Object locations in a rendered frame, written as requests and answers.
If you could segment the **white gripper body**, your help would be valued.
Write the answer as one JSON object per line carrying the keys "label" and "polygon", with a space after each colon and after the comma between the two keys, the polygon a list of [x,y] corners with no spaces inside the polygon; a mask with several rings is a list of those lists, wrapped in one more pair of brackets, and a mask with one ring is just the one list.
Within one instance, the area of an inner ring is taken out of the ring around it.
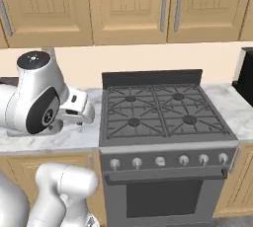
{"label": "white gripper body", "polygon": [[95,119],[95,109],[90,101],[85,104],[65,103],[60,106],[57,118],[74,123],[92,123]]}

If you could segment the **grey stove with oven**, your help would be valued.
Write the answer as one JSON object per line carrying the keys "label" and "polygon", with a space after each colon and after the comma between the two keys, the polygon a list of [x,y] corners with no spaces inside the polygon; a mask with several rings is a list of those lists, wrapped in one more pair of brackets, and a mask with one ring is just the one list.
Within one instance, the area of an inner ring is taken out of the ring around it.
{"label": "grey stove with oven", "polygon": [[[201,78],[199,69],[103,73],[103,184],[104,175],[114,172],[219,167],[229,174],[238,140],[201,88]],[[225,165],[220,153],[228,156]],[[201,154],[209,156],[205,166]],[[179,163],[182,155],[189,158],[187,166]],[[142,161],[138,170],[134,158]],[[112,159],[120,161],[115,171]]]}

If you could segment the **light wood base cupboard door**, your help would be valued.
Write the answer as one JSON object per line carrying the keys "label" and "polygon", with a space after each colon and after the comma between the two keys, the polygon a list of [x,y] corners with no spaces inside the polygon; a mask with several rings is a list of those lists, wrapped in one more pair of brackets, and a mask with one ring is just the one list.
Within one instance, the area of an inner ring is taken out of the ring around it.
{"label": "light wood base cupboard door", "polygon": [[240,144],[235,168],[228,174],[214,218],[253,215],[253,144]]}
{"label": "light wood base cupboard door", "polygon": [[64,164],[57,188],[76,195],[88,194],[88,206],[102,227],[107,227],[100,155],[98,150],[89,152],[50,153],[33,155],[0,155],[0,168],[8,178],[17,183],[33,205],[39,190],[36,188],[36,171],[40,164]]}

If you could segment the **grey oven door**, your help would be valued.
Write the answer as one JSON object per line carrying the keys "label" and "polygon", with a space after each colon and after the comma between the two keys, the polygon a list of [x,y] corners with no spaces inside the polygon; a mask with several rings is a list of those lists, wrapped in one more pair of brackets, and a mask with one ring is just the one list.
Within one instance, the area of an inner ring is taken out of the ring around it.
{"label": "grey oven door", "polygon": [[206,225],[211,222],[224,180],[176,179],[108,185],[104,179],[108,227]]}

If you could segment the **black appliance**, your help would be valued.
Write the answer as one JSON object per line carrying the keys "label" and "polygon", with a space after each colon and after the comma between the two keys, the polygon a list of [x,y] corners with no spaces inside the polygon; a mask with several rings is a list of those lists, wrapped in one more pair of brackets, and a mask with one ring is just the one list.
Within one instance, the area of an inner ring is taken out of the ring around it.
{"label": "black appliance", "polygon": [[253,108],[253,47],[242,47],[232,87]]}

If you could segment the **light wood wall cupboard door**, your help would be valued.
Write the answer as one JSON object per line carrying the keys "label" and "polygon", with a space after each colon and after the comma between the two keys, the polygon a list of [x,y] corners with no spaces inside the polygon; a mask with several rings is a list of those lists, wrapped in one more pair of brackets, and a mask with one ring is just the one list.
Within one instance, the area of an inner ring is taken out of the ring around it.
{"label": "light wood wall cupboard door", "polygon": [[180,25],[174,32],[177,0],[171,0],[169,42],[236,41],[249,0],[182,0]]}
{"label": "light wood wall cupboard door", "polygon": [[91,45],[89,0],[4,0],[12,36],[10,47]]}
{"label": "light wood wall cupboard door", "polygon": [[167,0],[165,28],[161,33],[161,0],[90,0],[94,43],[165,43],[169,4]]}
{"label": "light wood wall cupboard door", "polygon": [[240,39],[244,41],[253,40],[253,0],[249,0]]}

